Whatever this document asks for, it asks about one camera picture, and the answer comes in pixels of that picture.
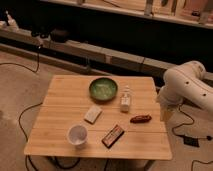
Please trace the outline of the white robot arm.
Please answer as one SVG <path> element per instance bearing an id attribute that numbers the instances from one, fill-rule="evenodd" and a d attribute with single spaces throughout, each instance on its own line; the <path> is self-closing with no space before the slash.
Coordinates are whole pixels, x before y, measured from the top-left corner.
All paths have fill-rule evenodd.
<path id="1" fill-rule="evenodd" d="M 206 69 L 199 61 L 190 61 L 164 72 L 164 85 L 156 101 L 160 104 L 160 119 L 168 121 L 175 108 L 188 99 L 201 109 L 213 113 L 213 87 L 202 81 Z"/>

